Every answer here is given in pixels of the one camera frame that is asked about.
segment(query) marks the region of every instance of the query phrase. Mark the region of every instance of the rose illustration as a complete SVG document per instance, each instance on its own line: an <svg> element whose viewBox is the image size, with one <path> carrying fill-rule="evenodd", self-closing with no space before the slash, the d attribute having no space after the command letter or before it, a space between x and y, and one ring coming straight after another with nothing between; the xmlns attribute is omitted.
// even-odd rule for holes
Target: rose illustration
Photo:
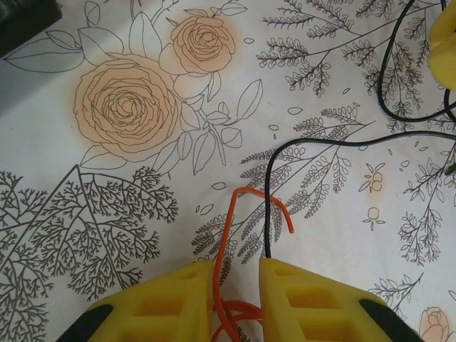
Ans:
<svg viewBox="0 0 456 342"><path fill-rule="evenodd" d="M420 336L425 342L446 342L450 337L448 320L440 308L429 308L421 315Z"/></svg>
<svg viewBox="0 0 456 342"><path fill-rule="evenodd" d="M172 31L171 41L160 54L160 67L172 75L222 70L235 50L232 35L217 18L192 16Z"/></svg>
<svg viewBox="0 0 456 342"><path fill-rule="evenodd" d="M141 161L178 139L183 115L194 115L173 92L173 80L157 62L112 54L81 77L74 113L86 138L129 161Z"/></svg>

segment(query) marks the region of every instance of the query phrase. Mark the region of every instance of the floral tablecloth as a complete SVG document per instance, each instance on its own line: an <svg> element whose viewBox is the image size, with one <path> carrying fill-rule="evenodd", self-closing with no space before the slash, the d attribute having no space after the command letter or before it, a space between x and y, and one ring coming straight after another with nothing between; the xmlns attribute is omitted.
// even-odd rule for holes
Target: floral tablecloth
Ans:
<svg viewBox="0 0 456 342"><path fill-rule="evenodd" d="M362 141L388 119L376 80L395 0L60 0L63 19L0 62L0 341L54 341L90 302L214 259L234 188L262 189L280 144ZM384 97L433 113L436 0L416 1ZM273 257L382 297L426 342L456 341L449 140L304 144L274 166ZM259 302L264 205L239 199L222 270ZM242 323L245 341L260 341Z"/></svg>

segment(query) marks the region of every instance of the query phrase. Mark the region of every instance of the black wire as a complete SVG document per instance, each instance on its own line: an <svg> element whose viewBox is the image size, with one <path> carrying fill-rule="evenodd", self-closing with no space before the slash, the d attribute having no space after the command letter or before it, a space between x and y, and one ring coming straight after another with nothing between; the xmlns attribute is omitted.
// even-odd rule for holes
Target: black wire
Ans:
<svg viewBox="0 0 456 342"><path fill-rule="evenodd" d="M388 65L388 60L390 58L391 51L393 50L393 46L395 43L395 37L398 33L399 27L402 24L403 19L407 15L408 10L410 9L410 7L413 5L414 2L415 2L415 0L410 0L407 3L407 5L405 5L405 8L403 9L402 13L400 14L397 23L394 25L393 32L392 32L390 40L388 42L388 47L386 48L386 52L385 52L385 55L382 60L382 66L380 68L380 75L378 78L378 89L377 89L378 103L380 104L380 107L383 109L383 111L388 116L390 116L391 118L394 118L397 121L401 121L404 123L419 123L422 121L426 121L426 120L435 118L442 114L447 114L448 117L456 123L456 116L451 111L453 108L456 107L456 102L454 102L450 105L450 91L448 89L445 90L445 94L444 94L444 98L443 98L443 107L444 108L431 115L427 115L427 116L421 117L421 118L400 117L400 116L394 114L393 112L391 112L385 104L385 100L383 98L383 79L385 77L386 67ZM445 0L440 0L440 5L442 7L442 10L444 10L446 7ZM283 150L285 150L289 146L292 146L295 144L307 143L307 142L324 144L324 145L346 146L346 147L363 147L363 146L380 144L380 143L384 143L385 141L394 140L394 139L403 138L403 137L410 137L410 136L415 136L415 135L433 136L433 137L456 141L456 135L451 135L451 134L441 133L441 132L426 131L426 130L416 130L416 131L411 131L411 132L409 131L409 132L397 133L397 134L393 134L393 135L388 135L386 137L381 137L381 138L377 138L374 140L367 140L367 141L362 141L362 142L298 138L298 139L290 140L290 141L284 143L282 146L280 146L274 152L274 154L271 156L271 159L268 162L268 167L266 169L266 175L264 178L264 194L265 194L265 196L264 196L265 197L265 199L264 199L264 208L265 208L265 210L264 210L264 213L265 213L264 252L265 252L266 258L271 258L271 240L270 240L270 236L271 236L271 234L270 234L270 231L271 231L271 188L270 187L271 187L272 167L273 167L275 159ZM445 174L448 175L453 172L456 172L456 165L449 167Z"/></svg>

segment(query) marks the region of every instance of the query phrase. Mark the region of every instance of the orange wire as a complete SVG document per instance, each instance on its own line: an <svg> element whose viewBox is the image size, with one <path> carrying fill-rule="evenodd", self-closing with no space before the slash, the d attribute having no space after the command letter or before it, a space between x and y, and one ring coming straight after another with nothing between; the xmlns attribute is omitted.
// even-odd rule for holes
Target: orange wire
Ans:
<svg viewBox="0 0 456 342"><path fill-rule="evenodd" d="M217 312L217 315L219 317L219 320L222 324L219 328L220 332L218 333L218 335L216 335L217 331L219 331L217 329L216 333L212 337L212 341L216 341L218 336L222 333L222 331L225 330L233 342L241 342L239 339L239 335L237 333L236 322L238 322L242 319L256 319L256 320L261 319L261 310L258 307L253 306L252 304L249 304L249 303L241 302L241 301L224 301L220 294L219 283L220 283L220 273L222 270L224 252L225 252L225 249L227 248L229 230L231 228L231 223L232 223L232 219L233 219L233 215L234 215L234 208L236 207L237 197L242 192L250 192L250 193L260 196L260 197L265 196L263 192L253 189L251 187L240 187L240 188L235 189L235 191L233 191L233 195L231 197L231 202L229 203L227 220L225 222L222 239L220 241L220 248L219 248L219 252L217 254L217 260L215 262L214 278L212 279L214 307L215 307L215 311ZM288 213L288 210L286 209L285 205L282 202L280 202L277 198L274 198L272 196L271 196L270 200L274 204L277 204L280 207L281 211L284 213L289 232L290 232L290 234L293 234L294 233L293 222L291 221L290 214ZM230 312L230 308L234 311L241 312L241 314L239 314L237 316L232 316L231 312Z"/></svg>

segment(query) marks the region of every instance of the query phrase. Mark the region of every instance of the yellow object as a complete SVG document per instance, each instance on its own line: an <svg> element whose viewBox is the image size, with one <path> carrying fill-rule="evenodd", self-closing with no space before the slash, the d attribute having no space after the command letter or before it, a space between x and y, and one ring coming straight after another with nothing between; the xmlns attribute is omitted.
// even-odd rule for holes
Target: yellow object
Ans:
<svg viewBox="0 0 456 342"><path fill-rule="evenodd" d="M432 25L428 63L438 83L456 89L456 1L452 0Z"/></svg>
<svg viewBox="0 0 456 342"><path fill-rule="evenodd" d="M209 342L211 261L201 261L101 299L113 312L90 342Z"/></svg>
<svg viewBox="0 0 456 342"><path fill-rule="evenodd" d="M260 259L264 342L391 341L359 304L377 296L275 259Z"/></svg>

